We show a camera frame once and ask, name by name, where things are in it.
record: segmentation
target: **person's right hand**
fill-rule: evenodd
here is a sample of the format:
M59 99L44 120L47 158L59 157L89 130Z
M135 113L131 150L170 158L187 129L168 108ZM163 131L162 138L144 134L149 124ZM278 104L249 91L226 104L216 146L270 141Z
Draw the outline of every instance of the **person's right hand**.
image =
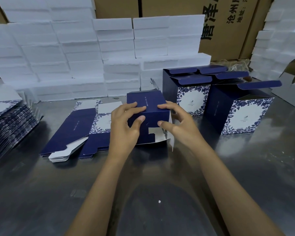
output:
M190 150L195 150L200 142L205 142L200 134L198 127L192 119L192 116L187 113L177 103L166 101L164 104L157 105L161 109L172 109L176 114L172 114L172 118L180 121L180 125L175 125L165 121L158 121L158 126L169 131L173 136L187 146Z

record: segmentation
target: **wall of white boxes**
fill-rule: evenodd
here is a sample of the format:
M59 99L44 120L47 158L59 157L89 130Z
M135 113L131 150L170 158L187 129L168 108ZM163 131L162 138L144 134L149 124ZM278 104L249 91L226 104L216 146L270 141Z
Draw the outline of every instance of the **wall of white boxes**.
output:
M204 15L96 19L94 0L0 0L0 78L36 102L162 89L162 69L208 65Z
M251 57L250 75L276 80L295 59L295 0L274 0L265 21Z

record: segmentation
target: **brown cardboard box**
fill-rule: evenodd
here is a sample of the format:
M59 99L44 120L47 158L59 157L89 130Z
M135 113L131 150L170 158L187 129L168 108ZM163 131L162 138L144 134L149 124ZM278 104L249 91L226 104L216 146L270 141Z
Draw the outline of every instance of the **brown cardboard box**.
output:
M199 52L238 59L258 0L142 0L143 17L206 14Z
M138 0L94 0L96 18L139 17Z
M263 29L264 21L271 7L271 3L272 0L258 0L242 51L239 56L240 59L250 59L256 43L256 37L258 32Z

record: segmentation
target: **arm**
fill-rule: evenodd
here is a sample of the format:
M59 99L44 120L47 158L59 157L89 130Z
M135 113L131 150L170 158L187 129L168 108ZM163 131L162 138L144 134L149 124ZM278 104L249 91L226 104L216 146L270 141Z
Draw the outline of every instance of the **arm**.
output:
M280 229L249 196L204 140L192 116L176 103L167 102L158 107L176 111L173 118L181 122L179 126L163 121L158 122L158 125L170 131L199 160L230 235L283 236Z
M65 236L105 236L115 190L122 167L139 137L145 116L138 117L131 128L127 120L146 107L134 108L137 103L124 104L111 113L108 157L78 214Z

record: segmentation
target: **stainless steel tabletop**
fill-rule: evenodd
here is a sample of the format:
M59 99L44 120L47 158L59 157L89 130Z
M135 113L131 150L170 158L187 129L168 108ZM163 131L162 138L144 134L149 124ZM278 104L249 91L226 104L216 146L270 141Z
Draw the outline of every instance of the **stainless steel tabletop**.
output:
M101 98L104 103L123 101ZM51 163L39 157L76 100L39 103L42 122L0 161L0 236L63 235L107 153ZM295 236L295 108L276 98L254 133L220 136L195 117L208 143L287 236ZM119 178L108 235L228 235L197 160L177 141L139 146Z

